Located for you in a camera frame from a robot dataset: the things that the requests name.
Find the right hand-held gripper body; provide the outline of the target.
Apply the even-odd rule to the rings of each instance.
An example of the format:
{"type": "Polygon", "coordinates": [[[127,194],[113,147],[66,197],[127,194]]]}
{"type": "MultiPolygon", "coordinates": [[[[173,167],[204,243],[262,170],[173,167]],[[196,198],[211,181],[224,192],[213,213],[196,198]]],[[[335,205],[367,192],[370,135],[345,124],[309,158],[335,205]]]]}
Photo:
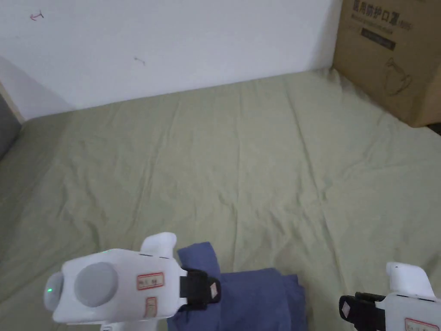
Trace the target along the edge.
{"type": "Polygon", "coordinates": [[[358,294],[370,307],[360,309],[358,331],[439,331],[441,300],[426,272],[416,265],[388,262],[390,292],[386,296],[358,294]]]}

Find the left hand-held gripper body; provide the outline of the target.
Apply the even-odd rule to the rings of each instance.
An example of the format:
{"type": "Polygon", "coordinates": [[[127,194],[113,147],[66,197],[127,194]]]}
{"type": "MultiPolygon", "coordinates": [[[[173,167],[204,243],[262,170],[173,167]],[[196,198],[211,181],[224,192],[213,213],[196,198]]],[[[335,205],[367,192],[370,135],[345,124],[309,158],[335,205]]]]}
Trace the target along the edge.
{"type": "Polygon", "coordinates": [[[188,302],[176,242],[162,232],[146,237],[139,251],[113,248],[64,262],[46,282],[44,306],[68,325],[113,328],[170,318],[188,302]]]}

